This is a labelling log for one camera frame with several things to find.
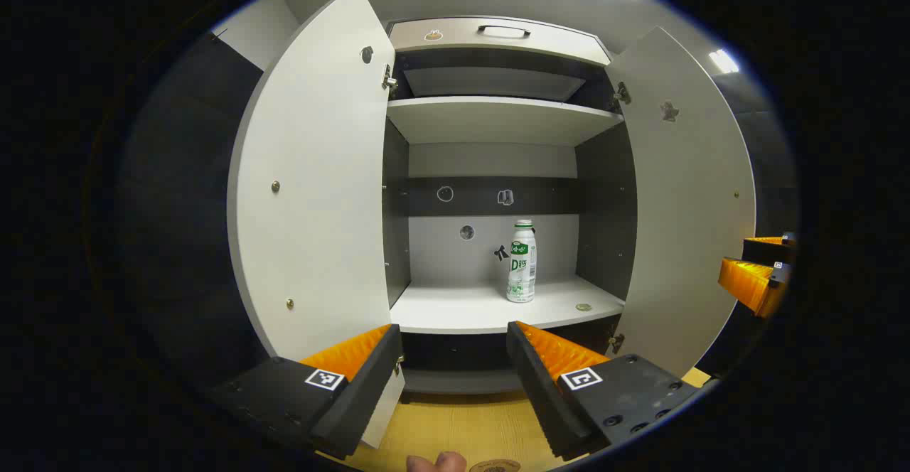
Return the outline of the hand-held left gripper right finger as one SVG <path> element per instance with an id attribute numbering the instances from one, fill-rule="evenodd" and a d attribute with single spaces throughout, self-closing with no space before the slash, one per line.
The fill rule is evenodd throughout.
<path id="1" fill-rule="evenodd" d="M 639 355 L 608 358 L 523 322 L 506 350 L 556 458 L 620 449 L 669 420 L 698 389 Z"/>

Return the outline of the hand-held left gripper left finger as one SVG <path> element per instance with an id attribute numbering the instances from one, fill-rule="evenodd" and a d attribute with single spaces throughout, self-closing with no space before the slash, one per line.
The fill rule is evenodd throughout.
<path id="1" fill-rule="evenodd" d="M 209 391 L 261 436 L 293 451 L 354 454 L 393 376 L 401 332 L 384 324 L 295 361 L 270 358 Z"/>

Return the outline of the grey cabinet door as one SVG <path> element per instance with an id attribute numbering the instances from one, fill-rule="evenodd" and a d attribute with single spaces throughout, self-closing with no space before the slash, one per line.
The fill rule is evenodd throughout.
<path id="1" fill-rule="evenodd" d="M 270 358 L 302 361 L 394 324 L 382 231 L 394 62 L 368 0 L 331 0 L 289 39 L 247 103 L 227 232 L 238 293 Z M 380 445 L 405 385 L 397 371 L 358 447 Z"/>
<path id="2" fill-rule="evenodd" d="M 683 376 L 737 304 L 719 286 L 719 266 L 754 235 L 751 160 L 721 90 L 665 29 L 648 31 L 606 70 L 635 170 L 635 252 L 617 328 L 621 352 Z"/>

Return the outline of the white bottle with green label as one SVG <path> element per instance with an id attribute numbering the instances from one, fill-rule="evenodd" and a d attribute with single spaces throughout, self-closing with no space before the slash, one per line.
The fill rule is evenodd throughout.
<path id="1" fill-rule="evenodd" d="M 517 304 L 530 303 L 535 296 L 537 277 L 537 241 L 532 219 L 515 222 L 509 255 L 507 300 Z"/>

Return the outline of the grey cabinet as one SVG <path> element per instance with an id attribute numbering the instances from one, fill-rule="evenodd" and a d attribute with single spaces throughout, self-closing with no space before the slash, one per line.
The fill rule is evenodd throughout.
<path id="1" fill-rule="evenodd" d="M 611 54 L 594 34 L 481 15 L 396 19 L 386 31 L 396 51 L 390 102 L 526 97 L 623 115 L 606 70 Z M 505 353 L 504 332 L 514 320 L 599 352 L 611 345 L 635 243 L 631 252 L 578 243 L 581 210 L 566 206 L 581 196 L 562 183 L 581 175 L 558 175 L 569 173 L 569 148 L 410 144 L 387 118 L 386 281 L 391 319 L 404 338 L 407 393 L 519 389 Z M 525 304 L 506 297 L 509 245 L 521 219 L 533 220 L 537 241 L 534 299 Z"/>

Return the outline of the grey cabinet shelf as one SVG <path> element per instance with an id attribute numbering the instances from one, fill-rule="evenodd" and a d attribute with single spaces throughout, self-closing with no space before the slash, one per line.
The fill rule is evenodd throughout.
<path id="1" fill-rule="evenodd" d="M 416 97 L 387 104 L 387 118 L 410 144 L 532 144 L 575 147 L 624 121 L 623 115 L 526 97 Z"/>

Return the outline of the black backdrop cloth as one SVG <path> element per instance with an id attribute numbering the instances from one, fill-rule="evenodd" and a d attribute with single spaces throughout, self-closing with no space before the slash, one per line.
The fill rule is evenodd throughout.
<path id="1" fill-rule="evenodd" d="M 208 389 L 253 368 L 267 352 L 242 307 L 225 217 L 228 169 L 242 106 L 263 70 L 212 33 L 162 77 L 134 120 L 119 181 L 120 255 L 127 291 L 166 362 Z M 793 158 L 776 116 L 746 100 L 751 85 L 719 75 L 753 164 L 755 235 L 799 227 Z M 581 202 L 581 241 L 633 251 L 633 149 L 624 124 L 567 152 L 566 181 Z"/>

